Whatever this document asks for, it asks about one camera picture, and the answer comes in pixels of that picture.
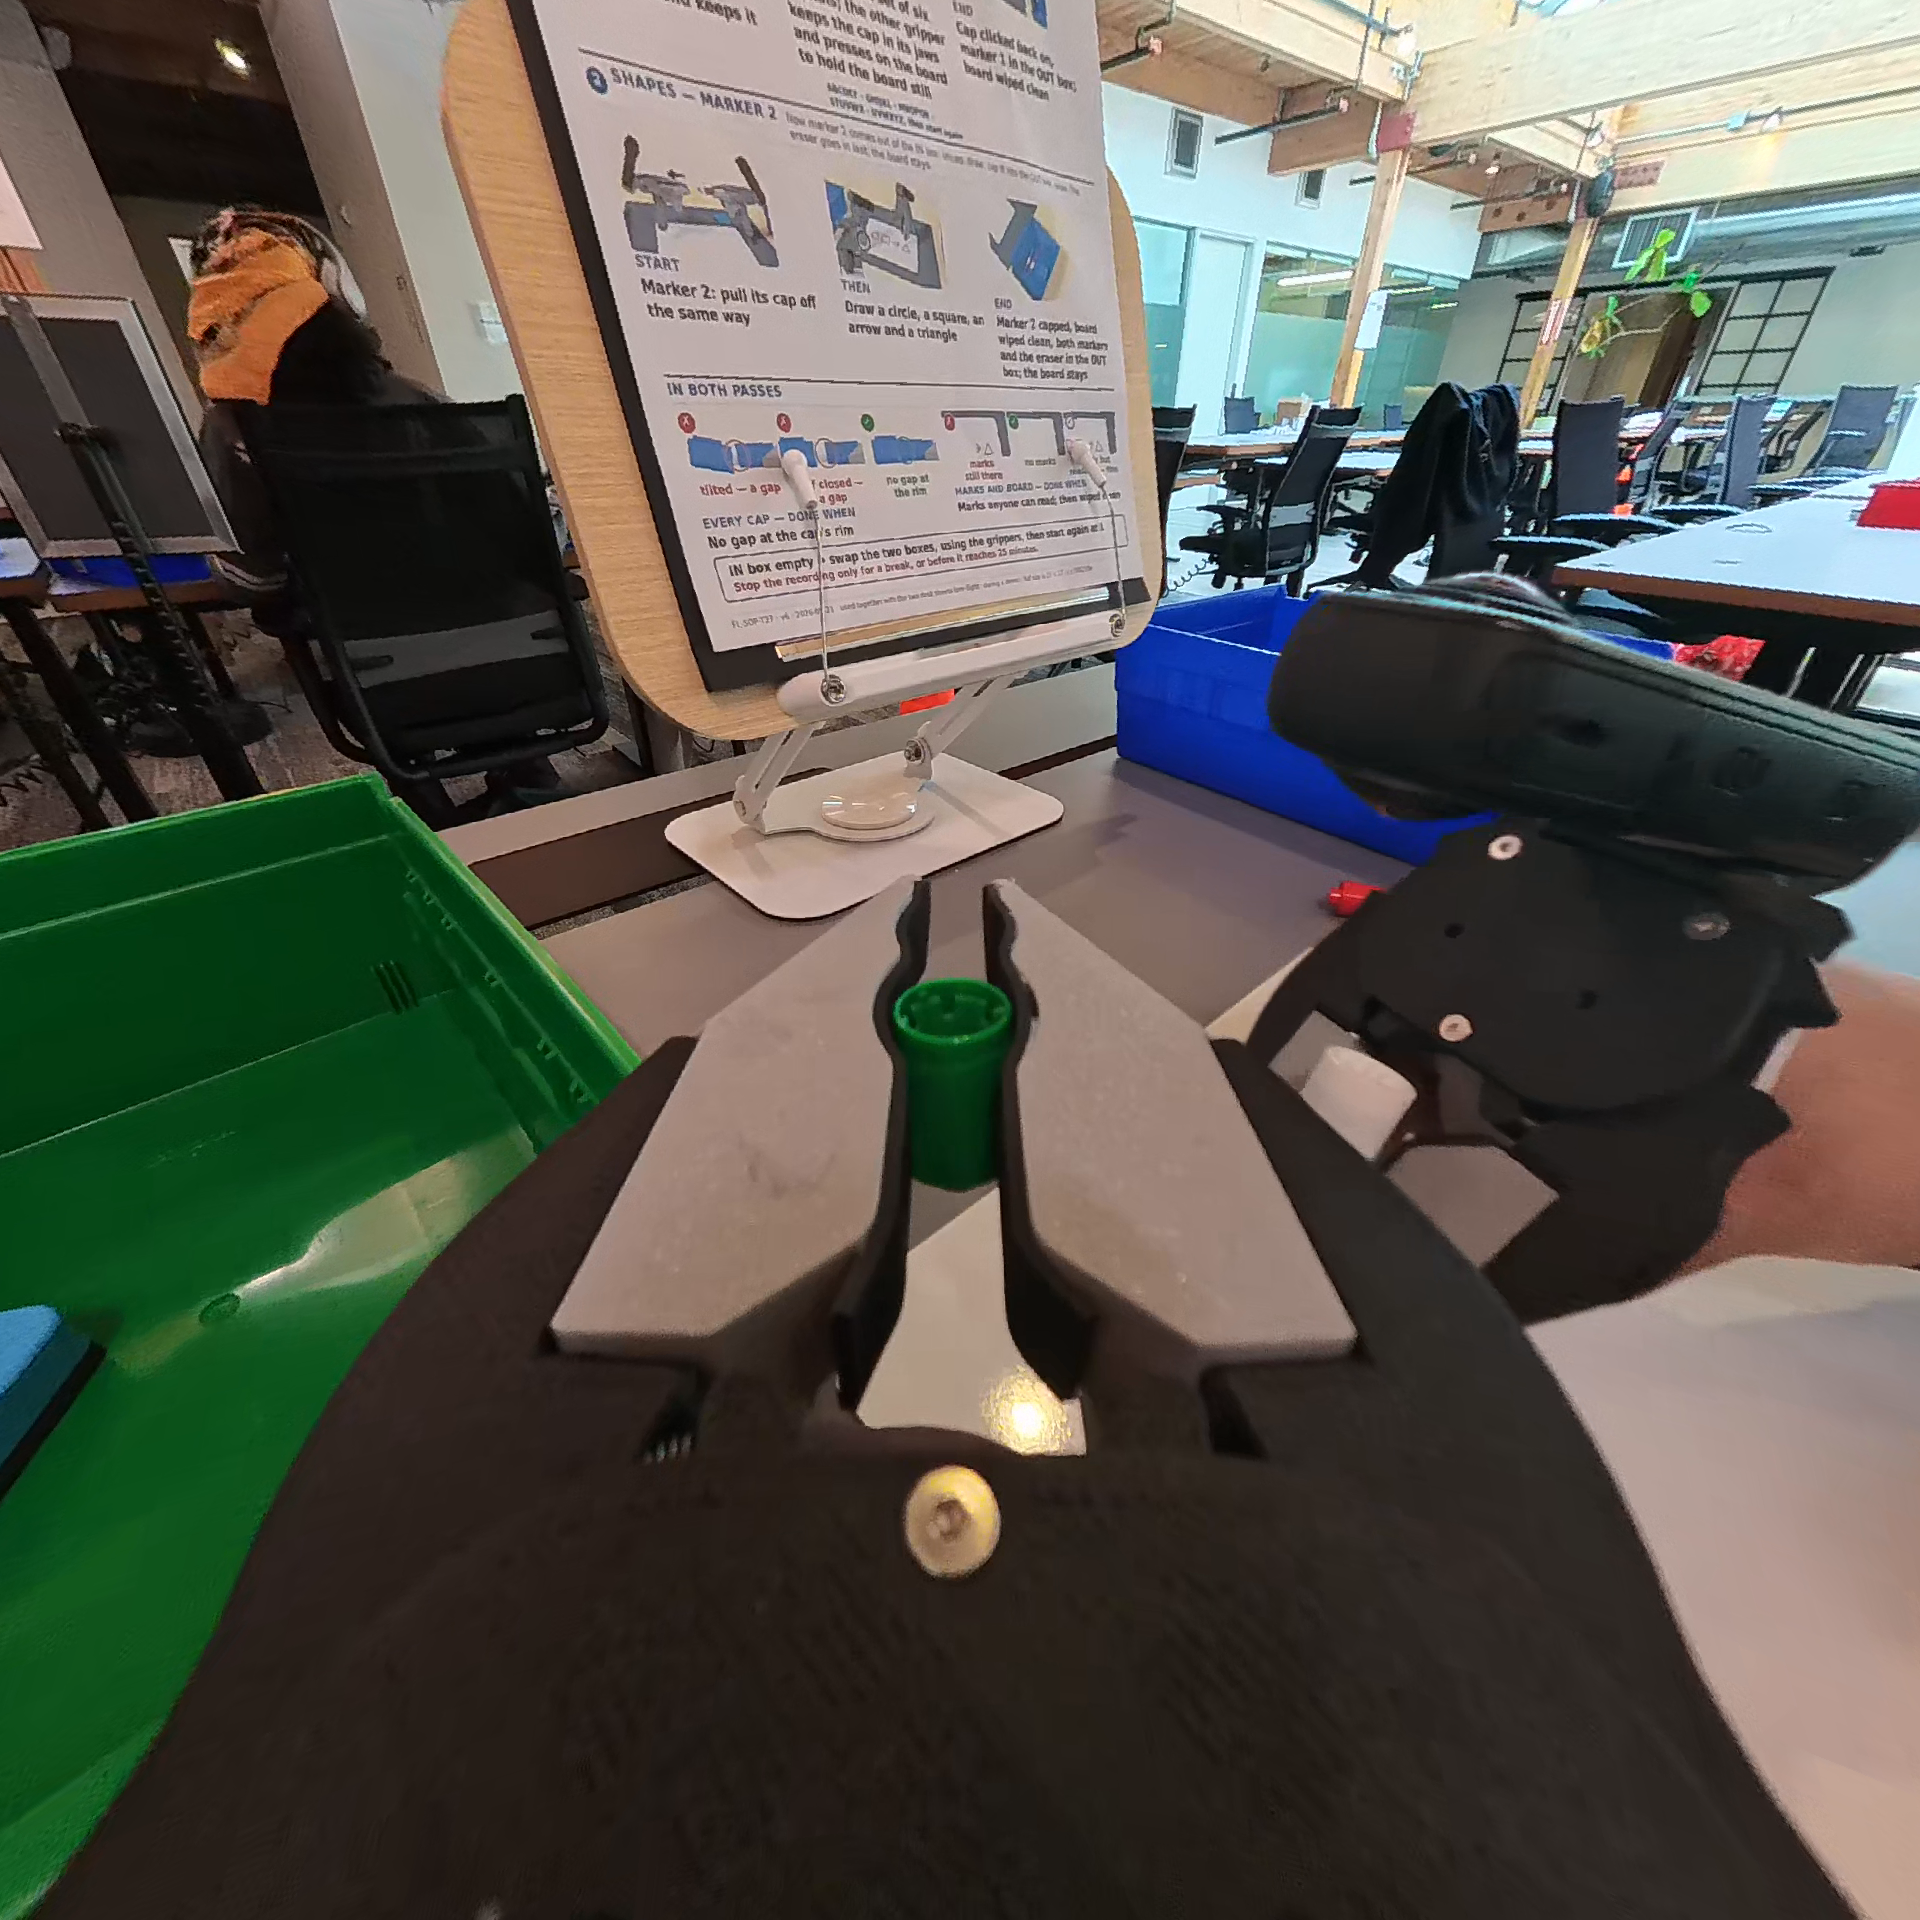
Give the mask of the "green potted plant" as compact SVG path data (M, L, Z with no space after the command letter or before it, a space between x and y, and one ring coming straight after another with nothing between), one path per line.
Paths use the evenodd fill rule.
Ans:
M1643 223L1643 248L1624 262L1621 291L1604 295L1575 341L1575 357L1599 361L1624 338L1648 331L1640 311L1659 302L1678 305L1691 320L1712 313L1714 295L1700 267L1690 267L1691 226L1678 216L1650 216Z

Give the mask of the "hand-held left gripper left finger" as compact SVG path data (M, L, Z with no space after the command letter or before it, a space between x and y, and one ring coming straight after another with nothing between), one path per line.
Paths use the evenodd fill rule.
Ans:
M927 922L927 883L892 883L643 1065L663 1099L552 1310L559 1354L862 1405L906 1299L893 1008Z

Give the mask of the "printed instruction sheet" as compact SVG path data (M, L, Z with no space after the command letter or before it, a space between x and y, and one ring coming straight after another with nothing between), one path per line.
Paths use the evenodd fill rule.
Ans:
M1139 613L1094 5L509 5L708 691Z

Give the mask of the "white whiteboard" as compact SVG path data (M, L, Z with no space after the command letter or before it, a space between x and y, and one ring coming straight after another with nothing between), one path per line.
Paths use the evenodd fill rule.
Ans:
M1915 1270L1699 1256L1494 1329L1386 1303L1375 1351L1224 1371L1215 1445L1348 1474L1566 1579L1643 1648L1652 1587L1860 1915L1915 1915Z

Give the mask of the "wooden book stand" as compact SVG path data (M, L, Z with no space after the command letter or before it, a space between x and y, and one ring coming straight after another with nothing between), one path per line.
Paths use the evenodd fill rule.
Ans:
M819 922L1056 825L1030 799L954 749L992 703L1042 669L1114 656L1162 597L1164 530L1149 466L1149 391L1139 243L1110 174L1140 513L1156 513L1159 586L1139 613L1036 621L1011 631L831 653L736 691L702 685L655 518L644 495L607 347L588 297L555 165L509 5L461 5L440 86L448 155L507 327L522 393L551 463L599 629L627 685L683 729L748 744L728 800L675 821L667 842L760 915Z

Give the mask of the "green plastic bin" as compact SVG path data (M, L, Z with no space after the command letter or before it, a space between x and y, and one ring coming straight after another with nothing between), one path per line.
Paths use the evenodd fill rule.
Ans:
M373 778L4 856L4 1915L200 1661L325 1405L636 1050Z

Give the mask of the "blue whiteboard eraser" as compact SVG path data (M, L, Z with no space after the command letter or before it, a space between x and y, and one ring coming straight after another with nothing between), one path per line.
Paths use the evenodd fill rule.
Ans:
M122 1314L48 1303L3 1310L3 1498L21 1485L100 1369Z

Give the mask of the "black jacket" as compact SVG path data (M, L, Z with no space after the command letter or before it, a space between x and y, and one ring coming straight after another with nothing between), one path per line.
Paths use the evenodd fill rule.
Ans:
M1519 391L1496 383L1430 391L1370 510L1346 586L1399 589L1397 570L1430 551L1426 582L1488 574L1519 473Z

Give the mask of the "green marker cap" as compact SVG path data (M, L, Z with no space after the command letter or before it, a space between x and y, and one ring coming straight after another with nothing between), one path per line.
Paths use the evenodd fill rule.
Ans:
M1015 1039L1008 994L976 976L923 979L901 992L892 1026L914 1181L949 1194L994 1184L1002 1073Z

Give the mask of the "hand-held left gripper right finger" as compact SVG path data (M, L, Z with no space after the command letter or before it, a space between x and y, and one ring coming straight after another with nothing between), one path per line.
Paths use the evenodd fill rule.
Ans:
M1012 880L980 899L1006 1325L1061 1399L1346 1359L1356 1326L1205 1026Z

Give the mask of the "green dry-erase marker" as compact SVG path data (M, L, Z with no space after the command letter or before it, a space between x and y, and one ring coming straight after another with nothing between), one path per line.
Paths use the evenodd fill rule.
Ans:
M1307 1073L1301 1097L1354 1153L1381 1165L1419 1090L1371 1055L1331 1046Z

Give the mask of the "grey office desk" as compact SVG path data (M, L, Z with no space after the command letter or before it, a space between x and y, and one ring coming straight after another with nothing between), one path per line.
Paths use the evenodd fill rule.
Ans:
M1650 608L1690 639L1760 640L1748 687L1846 713L1882 661L1918 646L1918 533L1860 526L1877 489L1829 487L1619 544L1551 582Z

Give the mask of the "dark framed board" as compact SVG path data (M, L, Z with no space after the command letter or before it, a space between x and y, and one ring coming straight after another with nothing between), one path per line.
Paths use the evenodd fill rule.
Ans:
M150 554L230 551L224 503L138 305L4 295L3 495L40 559L123 554L99 475Z

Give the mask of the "black mesh office chair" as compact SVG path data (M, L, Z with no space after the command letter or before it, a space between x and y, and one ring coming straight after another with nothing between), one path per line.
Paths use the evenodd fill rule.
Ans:
M607 734L584 586L562 559L525 399L280 406L242 423L332 746L427 821Z

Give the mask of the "person's right hand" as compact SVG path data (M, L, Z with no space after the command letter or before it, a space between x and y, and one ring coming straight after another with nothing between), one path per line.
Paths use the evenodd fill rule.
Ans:
M1708 1262L1918 1266L1918 983L1823 982L1839 1021L1796 1043L1772 1090L1790 1129L1742 1167Z

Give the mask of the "black easel stand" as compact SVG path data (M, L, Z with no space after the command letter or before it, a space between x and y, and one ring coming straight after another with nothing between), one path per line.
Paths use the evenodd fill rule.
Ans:
M247 750L226 728L218 696L200 673L184 621L152 574L152 544L138 518L127 486L115 464L108 435L85 418L62 418L56 435L102 514L123 562L133 571L150 625L150 656L155 659L155 675L164 703L205 763L222 799L260 799L264 786Z

